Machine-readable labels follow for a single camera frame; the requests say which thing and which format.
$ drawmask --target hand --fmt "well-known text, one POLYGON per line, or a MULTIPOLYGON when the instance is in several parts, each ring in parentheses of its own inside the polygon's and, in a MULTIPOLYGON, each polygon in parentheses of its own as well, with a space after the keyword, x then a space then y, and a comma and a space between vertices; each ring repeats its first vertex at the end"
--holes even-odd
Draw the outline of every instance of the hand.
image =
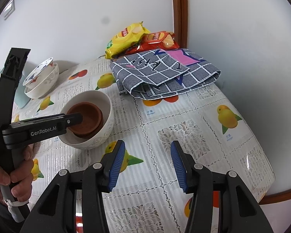
MULTIPOLYGON (((25 161, 20 166, 8 175, 0 167, 0 184, 4 186, 10 185, 11 182, 19 182, 15 187, 12 188, 11 192, 18 201, 23 202, 30 198, 33 181, 33 175, 31 169, 33 168, 33 144, 27 146, 23 151, 25 161)), ((0 190, 0 202, 5 205, 3 196, 0 190)))

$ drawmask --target gray checkered cloth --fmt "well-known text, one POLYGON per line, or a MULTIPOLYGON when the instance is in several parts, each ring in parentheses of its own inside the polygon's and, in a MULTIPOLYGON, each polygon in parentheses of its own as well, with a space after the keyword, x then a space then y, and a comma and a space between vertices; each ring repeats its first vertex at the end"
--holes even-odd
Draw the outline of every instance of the gray checkered cloth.
POLYGON ((155 100, 215 82, 221 71, 188 49, 161 49, 128 55, 110 64, 120 94, 155 100))

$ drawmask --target plastic tablecloth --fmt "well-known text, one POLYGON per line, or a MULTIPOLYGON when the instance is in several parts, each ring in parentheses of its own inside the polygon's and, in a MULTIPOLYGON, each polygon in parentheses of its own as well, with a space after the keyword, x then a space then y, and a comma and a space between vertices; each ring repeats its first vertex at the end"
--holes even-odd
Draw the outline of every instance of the plastic tablecloth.
MULTIPOLYGON (((275 180, 272 167, 241 114, 215 84, 176 97, 144 101, 119 95, 115 83, 100 80, 108 73, 109 60, 104 58, 77 65, 61 73, 45 97, 14 111, 13 118, 18 115, 20 120, 58 114, 76 94, 97 89, 111 98, 115 115, 111 135, 97 148, 74 149, 58 137, 35 145, 34 158, 44 178, 33 182, 30 208, 59 170, 86 169, 99 162, 106 147, 118 139, 125 142, 131 162, 113 191, 103 194, 110 232, 184 232, 192 194, 183 193, 177 182, 170 155, 173 140, 211 171, 236 171, 257 201, 262 199, 275 180), (100 89, 99 85, 109 86, 100 89), (45 102, 40 106, 43 101, 49 102, 46 108, 45 102), (219 108, 229 109, 238 117, 237 123, 226 123, 219 108)), ((77 212, 81 213, 81 191, 77 212)), ((217 221, 214 204, 212 232, 217 230, 217 221)))

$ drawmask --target floral patterned bowl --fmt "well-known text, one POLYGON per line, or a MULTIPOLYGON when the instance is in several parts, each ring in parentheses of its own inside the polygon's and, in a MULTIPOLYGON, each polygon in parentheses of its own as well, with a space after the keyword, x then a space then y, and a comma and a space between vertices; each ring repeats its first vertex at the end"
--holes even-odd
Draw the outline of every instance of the floral patterned bowl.
POLYGON ((47 77, 42 80, 36 87, 33 89, 26 87, 24 91, 25 95, 31 99, 36 99, 47 94, 53 88, 59 76, 58 64, 54 63, 52 68, 53 70, 50 72, 50 74, 48 74, 47 77))
POLYGON ((31 71, 31 73, 24 80, 23 86, 26 86, 29 89, 34 89, 50 74, 50 72, 54 69, 54 65, 55 63, 53 63, 53 58, 43 61, 31 71))
POLYGON ((66 134, 60 135, 59 139, 76 149, 90 150, 100 146, 111 134, 114 125, 112 102, 105 93, 98 90, 88 90, 72 97, 63 107, 61 113, 67 114, 72 106, 81 102, 93 103, 101 109, 104 122, 103 127, 90 139, 77 137, 70 129, 67 129, 66 134))

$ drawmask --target metal pivot bolt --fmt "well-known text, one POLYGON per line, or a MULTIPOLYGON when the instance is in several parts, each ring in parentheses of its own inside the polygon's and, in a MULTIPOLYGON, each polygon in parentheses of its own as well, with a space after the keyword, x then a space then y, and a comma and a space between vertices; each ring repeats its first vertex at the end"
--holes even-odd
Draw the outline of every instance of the metal pivot bolt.
POLYGON ((93 168, 94 169, 99 169, 99 168, 101 168, 102 167, 102 164, 101 163, 95 163, 94 165, 93 165, 93 168))
POLYGON ((235 173, 234 171, 230 171, 228 173, 228 175, 230 175, 231 177, 235 178, 237 176, 237 173, 235 173))
POLYGON ((203 168, 203 165, 200 164, 200 163, 196 163, 196 164, 194 165, 194 168, 195 168, 195 169, 198 169, 198 170, 201 170, 201 169, 203 168))
POLYGON ((67 170, 66 169, 62 169, 62 170, 59 171, 59 175, 60 176, 64 176, 66 174, 67 174, 67 170))

